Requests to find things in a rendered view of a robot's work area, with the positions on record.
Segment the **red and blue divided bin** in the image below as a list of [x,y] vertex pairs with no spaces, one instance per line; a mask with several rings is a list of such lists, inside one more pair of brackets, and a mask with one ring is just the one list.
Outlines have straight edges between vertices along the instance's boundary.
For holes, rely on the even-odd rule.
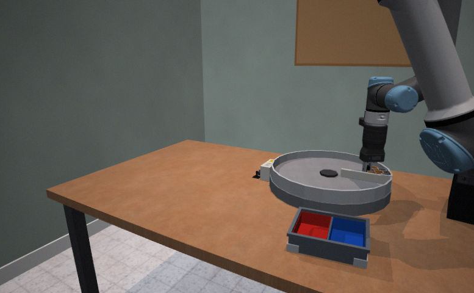
[[370,219],[299,207],[287,236],[286,251],[367,268]]

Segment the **grey round turntable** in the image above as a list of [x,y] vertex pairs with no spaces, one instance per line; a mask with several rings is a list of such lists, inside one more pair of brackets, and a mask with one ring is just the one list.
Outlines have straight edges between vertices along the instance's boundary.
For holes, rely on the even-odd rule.
[[293,207],[360,216],[390,203],[393,175],[379,162],[372,166],[389,175],[362,172],[362,164],[350,153],[296,151],[268,160],[252,178],[269,181],[271,192]]

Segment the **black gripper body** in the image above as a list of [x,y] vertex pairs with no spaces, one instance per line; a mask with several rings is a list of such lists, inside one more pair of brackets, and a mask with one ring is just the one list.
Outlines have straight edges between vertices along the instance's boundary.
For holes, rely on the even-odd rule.
[[359,155],[363,162],[384,162],[389,113],[365,111],[364,117],[359,117],[359,125],[364,127]]

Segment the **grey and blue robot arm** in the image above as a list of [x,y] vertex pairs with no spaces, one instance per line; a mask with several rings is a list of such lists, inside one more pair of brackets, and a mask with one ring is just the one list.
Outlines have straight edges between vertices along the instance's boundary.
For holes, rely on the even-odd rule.
[[425,100],[420,144],[445,172],[474,173],[474,96],[456,51],[462,0],[377,0],[393,17],[415,76],[371,77],[366,111],[413,110]]

